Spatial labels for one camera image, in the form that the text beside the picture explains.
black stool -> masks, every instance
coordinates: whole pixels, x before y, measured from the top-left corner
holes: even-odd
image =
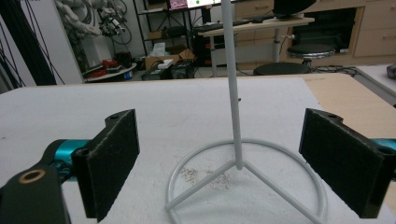
[[[311,72],[312,59],[333,56],[335,49],[320,44],[302,44],[288,48],[288,55],[304,59],[303,63],[268,63],[253,70],[254,76],[308,74]]]

